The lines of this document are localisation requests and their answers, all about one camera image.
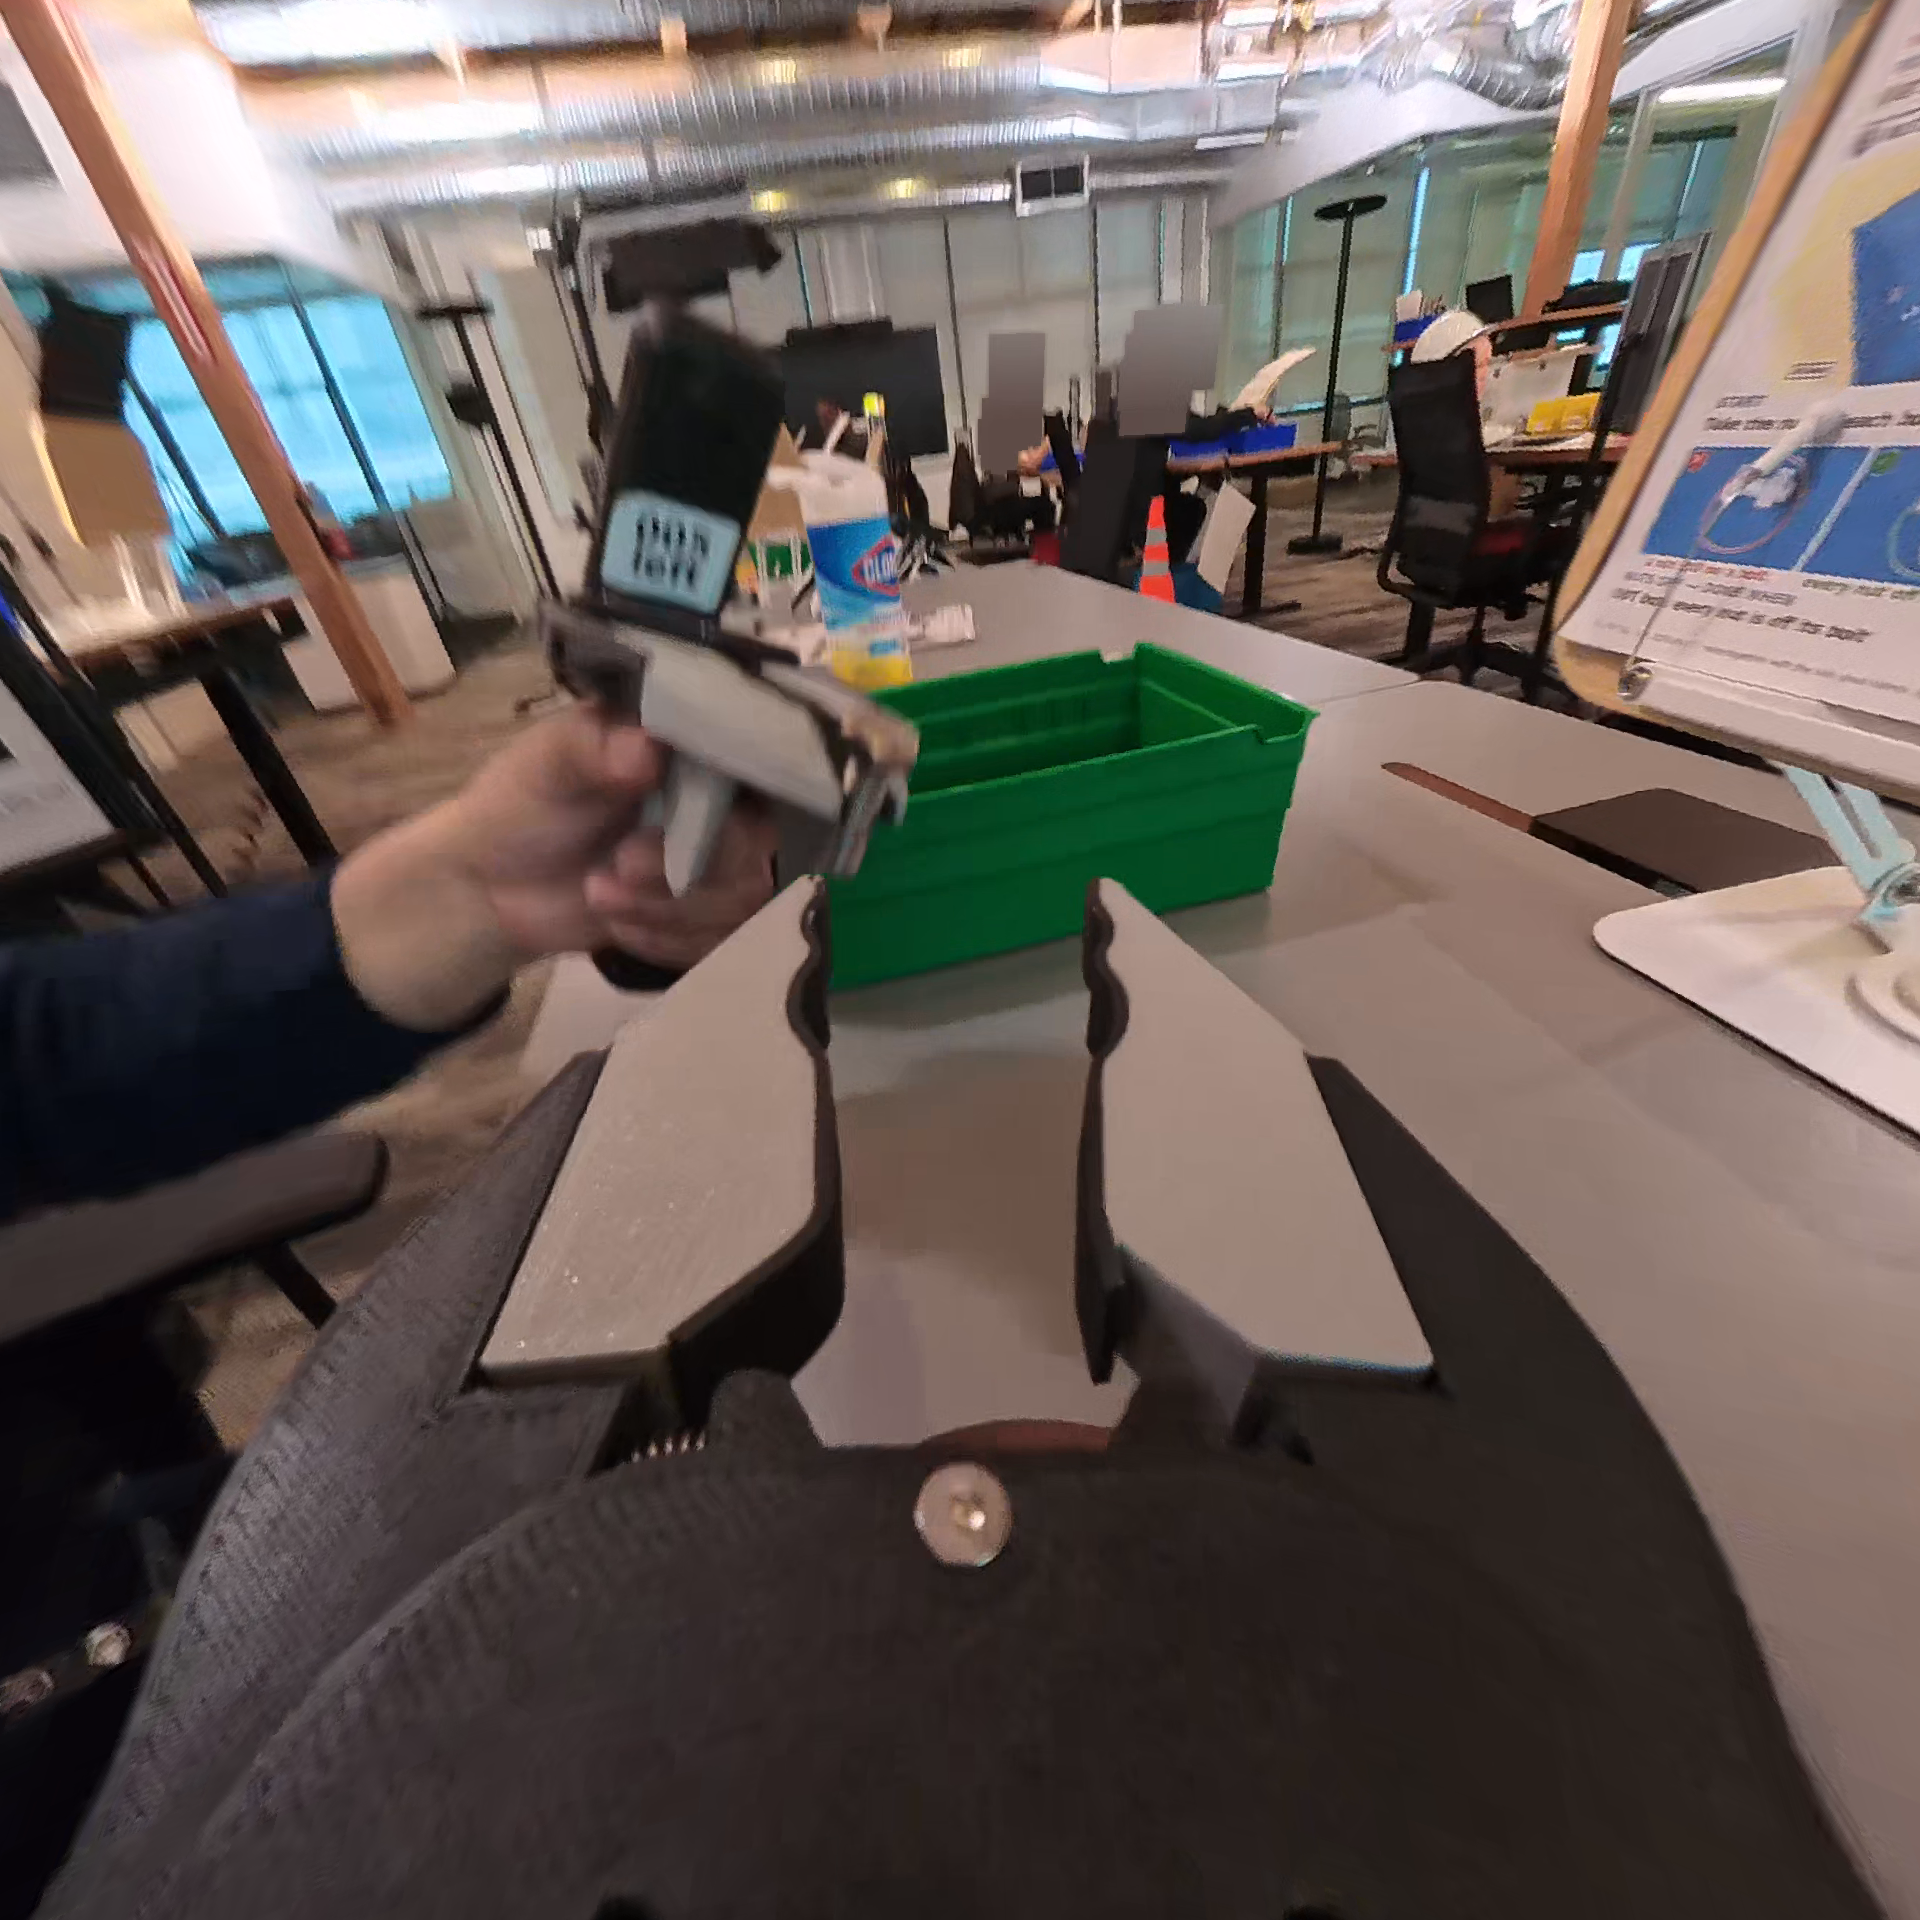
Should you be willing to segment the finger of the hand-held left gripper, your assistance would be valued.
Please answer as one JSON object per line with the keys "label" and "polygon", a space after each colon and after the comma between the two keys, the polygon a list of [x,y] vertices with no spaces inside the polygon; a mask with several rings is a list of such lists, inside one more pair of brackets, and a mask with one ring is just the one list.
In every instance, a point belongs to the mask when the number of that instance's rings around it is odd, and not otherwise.
{"label": "finger of the hand-held left gripper", "polygon": [[640,644],[640,725],[671,752],[655,820],[671,823],[691,770],[820,823],[847,823],[867,781],[856,731],[869,702],[824,670],[747,670],[687,641]]}
{"label": "finger of the hand-held left gripper", "polygon": [[841,802],[824,843],[824,875],[848,878],[859,872],[875,827],[904,815],[921,731],[875,702],[837,702],[824,725],[841,773]]}

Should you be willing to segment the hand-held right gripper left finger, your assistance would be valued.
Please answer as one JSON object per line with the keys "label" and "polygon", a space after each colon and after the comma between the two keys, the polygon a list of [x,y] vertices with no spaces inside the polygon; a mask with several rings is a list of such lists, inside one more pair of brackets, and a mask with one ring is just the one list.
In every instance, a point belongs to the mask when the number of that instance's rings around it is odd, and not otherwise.
{"label": "hand-held right gripper left finger", "polygon": [[800,1373],[847,1303],[841,1167],[830,884],[797,878],[612,1042],[481,1379]]}

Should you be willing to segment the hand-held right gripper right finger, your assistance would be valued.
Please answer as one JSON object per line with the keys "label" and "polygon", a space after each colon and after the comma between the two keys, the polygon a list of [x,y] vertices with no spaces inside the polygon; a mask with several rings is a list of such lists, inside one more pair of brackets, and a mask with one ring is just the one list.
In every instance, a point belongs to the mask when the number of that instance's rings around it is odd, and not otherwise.
{"label": "hand-held right gripper right finger", "polygon": [[1116,878],[1092,880],[1083,986],[1092,1379],[1424,1383],[1427,1331],[1295,1034]]}

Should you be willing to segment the green plastic bin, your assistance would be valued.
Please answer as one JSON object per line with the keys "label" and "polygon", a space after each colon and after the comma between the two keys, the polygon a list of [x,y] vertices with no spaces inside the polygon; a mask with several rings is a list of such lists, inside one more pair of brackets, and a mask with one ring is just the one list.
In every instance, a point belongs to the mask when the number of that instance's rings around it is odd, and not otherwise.
{"label": "green plastic bin", "polygon": [[1159,913],[1266,891],[1315,721],[1145,641],[879,702],[921,754],[904,815],[830,878],[837,992],[1068,940],[1098,878]]}

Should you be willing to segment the person's left forearm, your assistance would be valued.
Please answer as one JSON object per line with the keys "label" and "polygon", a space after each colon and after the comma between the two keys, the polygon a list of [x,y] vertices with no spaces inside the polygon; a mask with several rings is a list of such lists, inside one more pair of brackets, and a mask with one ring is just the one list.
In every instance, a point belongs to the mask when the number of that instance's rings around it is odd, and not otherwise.
{"label": "person's left forearm", "polygon": [[155,1188],[377,1099],[497,1019],[352,986],[332,872],[4,948],[4,1222]]}

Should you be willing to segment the person's left hand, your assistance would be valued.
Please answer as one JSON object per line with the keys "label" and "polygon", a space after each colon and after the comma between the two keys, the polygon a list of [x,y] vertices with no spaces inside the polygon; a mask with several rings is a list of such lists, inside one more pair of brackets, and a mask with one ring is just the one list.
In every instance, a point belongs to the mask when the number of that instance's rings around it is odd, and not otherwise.
{"label": "person's left hand", "polygon": [[706,960],[772,901],[777,827],[738,799],[706,875],[677,893],[642,820],[667,770],[642,728],[569,708],[352,850],[330,913],[364,1002],[402,1027],[451,1033],[544,955],[624,952],[664,974]]}

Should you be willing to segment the black studio light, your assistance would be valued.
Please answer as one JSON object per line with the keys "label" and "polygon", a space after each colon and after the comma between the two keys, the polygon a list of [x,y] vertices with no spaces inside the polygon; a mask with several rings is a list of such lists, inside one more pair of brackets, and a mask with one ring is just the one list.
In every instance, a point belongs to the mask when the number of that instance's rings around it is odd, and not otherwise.
{"label": "black studio light", "polygon": [[629,227],[605,241],[605,306],[635,314],[649,300],[723,296],[735,274],[766,274],[781,257],[773,231],[744,220]]}

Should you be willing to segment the disinfectant wipes canister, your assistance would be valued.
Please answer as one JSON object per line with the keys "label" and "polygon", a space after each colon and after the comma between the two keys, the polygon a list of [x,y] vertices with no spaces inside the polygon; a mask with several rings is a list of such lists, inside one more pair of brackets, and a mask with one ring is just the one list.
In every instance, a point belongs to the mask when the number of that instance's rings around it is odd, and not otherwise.
{"label": "disinfectant wipes canister", "polygon": [[859,693],[909,684],[900,541],[879,468],[841,451],[800,451],[800,463],[781,473],[802,515],[826,666]]}

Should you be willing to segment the white cabinet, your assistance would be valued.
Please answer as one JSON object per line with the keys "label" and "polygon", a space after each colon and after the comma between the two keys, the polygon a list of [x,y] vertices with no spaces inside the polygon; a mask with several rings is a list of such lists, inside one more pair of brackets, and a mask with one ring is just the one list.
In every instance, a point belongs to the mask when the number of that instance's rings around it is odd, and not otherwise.
{"label": "white cabinet", "polygon": [[[454,684],[457,666],[444,650],[442,627],[414,580],[407,558],[366,558],[343,567],[371,637],[412,697],[442,696]],[[359,696],[343,674],[332,647],[321,632],[321,619],[303,595],[294,595],[300,637],[282,644],[282,657],[294,674],[308,706],[317,714],[359,708]]]}

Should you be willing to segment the person's black chair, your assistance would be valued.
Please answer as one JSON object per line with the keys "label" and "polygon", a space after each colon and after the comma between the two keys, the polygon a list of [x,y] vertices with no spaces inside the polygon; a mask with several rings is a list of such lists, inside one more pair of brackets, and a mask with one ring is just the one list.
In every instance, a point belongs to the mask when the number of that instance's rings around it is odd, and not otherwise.
{"label": "person's black chair", "polygon": [[231,1262],[255,1266],[324,1327],[332,1295],[294,1243],[364,1219],[386,1181],[386,1140],[317,1132],[124,1198],[37,1212],[4,1229],[4,1341],[148,1303]]}

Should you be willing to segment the white folding stand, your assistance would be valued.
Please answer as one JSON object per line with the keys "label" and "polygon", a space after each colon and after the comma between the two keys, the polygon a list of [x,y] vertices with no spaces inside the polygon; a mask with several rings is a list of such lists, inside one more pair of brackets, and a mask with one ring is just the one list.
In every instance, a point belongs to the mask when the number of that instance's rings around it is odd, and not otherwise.
{"label": "white folding stand", "polygon": [[1631,974],[1918,1132],[1918,838],[1865,783],[1786,768],[1834,864],[1600,916]]}

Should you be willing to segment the black rectangular pad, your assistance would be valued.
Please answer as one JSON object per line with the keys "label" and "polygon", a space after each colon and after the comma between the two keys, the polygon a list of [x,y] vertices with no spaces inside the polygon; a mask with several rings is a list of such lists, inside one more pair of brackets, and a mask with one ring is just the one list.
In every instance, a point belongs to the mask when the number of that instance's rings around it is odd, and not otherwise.
{"label": "black rectangular pad", "polygon": [[1684,791],[1652,788],[1557,805],[1528,834],[1650,891],[1689,897],[1840,863],[1821,837]]}

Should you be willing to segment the black office chair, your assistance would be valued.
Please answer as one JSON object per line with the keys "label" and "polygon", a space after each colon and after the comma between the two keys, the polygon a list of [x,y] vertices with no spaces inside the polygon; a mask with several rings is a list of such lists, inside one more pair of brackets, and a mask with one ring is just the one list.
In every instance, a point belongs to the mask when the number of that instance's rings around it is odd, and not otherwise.
{"label": "black office chair", "polygon": [[1403,670],[1506,674],[1522,697],[1545,689],[1545,631],[1532,652],[1488,644],[1486,618],[1526,619],[1545,610],[1543,586],[1562,561],[1557,529],[1534,515],[1495,514],[1495,478],[1481,425],[1481,362],[1454,350],[1403,362],[1388,380],[1397,435],[1397,504],[1377,555],[1377,586],[1408,604]]}

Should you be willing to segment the black framed marker sign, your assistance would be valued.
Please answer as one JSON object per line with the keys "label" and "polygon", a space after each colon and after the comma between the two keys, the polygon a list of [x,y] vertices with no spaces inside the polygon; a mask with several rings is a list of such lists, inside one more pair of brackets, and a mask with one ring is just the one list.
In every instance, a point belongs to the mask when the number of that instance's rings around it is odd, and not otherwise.
{"label": "black framed marker sign", "polygon": [[30,708],[4,689],[4,880],[97,853],[121,828],[63,762]]}

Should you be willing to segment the person's body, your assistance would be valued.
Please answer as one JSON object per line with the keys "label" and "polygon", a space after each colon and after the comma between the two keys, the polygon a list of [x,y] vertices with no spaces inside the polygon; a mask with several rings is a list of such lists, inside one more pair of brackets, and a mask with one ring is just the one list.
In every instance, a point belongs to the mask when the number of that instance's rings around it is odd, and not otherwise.
{"label": "person's body", "polygon": [[103,1785],[228,1453],[142,1320],[4,1344],[4,1917]]}

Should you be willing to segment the large black wall screen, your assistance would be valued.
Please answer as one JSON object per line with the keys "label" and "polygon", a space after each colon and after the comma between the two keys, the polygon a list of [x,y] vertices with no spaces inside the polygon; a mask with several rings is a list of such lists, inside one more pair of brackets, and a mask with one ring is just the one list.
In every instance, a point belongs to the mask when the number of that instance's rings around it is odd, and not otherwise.
{"label": "large black wall screen", "polygon": [[856,321],[790,326],[781,350],[783,425],[802,439],[824,435],[820,407],[863,422],[879,396],[889,444],[909,460],[952,451],[937,326]]}

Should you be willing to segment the silver air duct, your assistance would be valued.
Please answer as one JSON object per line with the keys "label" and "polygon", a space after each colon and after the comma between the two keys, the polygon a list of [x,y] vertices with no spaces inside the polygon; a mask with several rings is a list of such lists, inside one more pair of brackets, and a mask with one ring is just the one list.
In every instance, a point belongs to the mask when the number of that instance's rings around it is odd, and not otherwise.
{"label": "silver air duct", "polygon": [[192,2],[253,118],[327,166],[377,155],[709,150],[826,131],[1119,146],[1248,143],[1273,78],[1215,78],[1190,12],[1068,2]]}

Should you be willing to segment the wooden post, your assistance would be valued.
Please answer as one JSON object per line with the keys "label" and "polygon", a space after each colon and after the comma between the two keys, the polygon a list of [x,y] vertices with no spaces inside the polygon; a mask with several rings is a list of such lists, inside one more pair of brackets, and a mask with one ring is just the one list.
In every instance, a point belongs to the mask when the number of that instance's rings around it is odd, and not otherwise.
{"label": "wooden post", "polygon": [[1522,321],[1545,318],[1545,303],[1571,279],[1635,8],[1635,2],[1582,2],[1578,8],[1543,220],[1526,271]]}
{"label": "wooden post", "polygon": [[352,693],[381,728],[407,725],[412,696],[313,525],[300,479],[246,374],[198,263],[132,143],[73,6],[4,2],[4,25],[223,428]]}

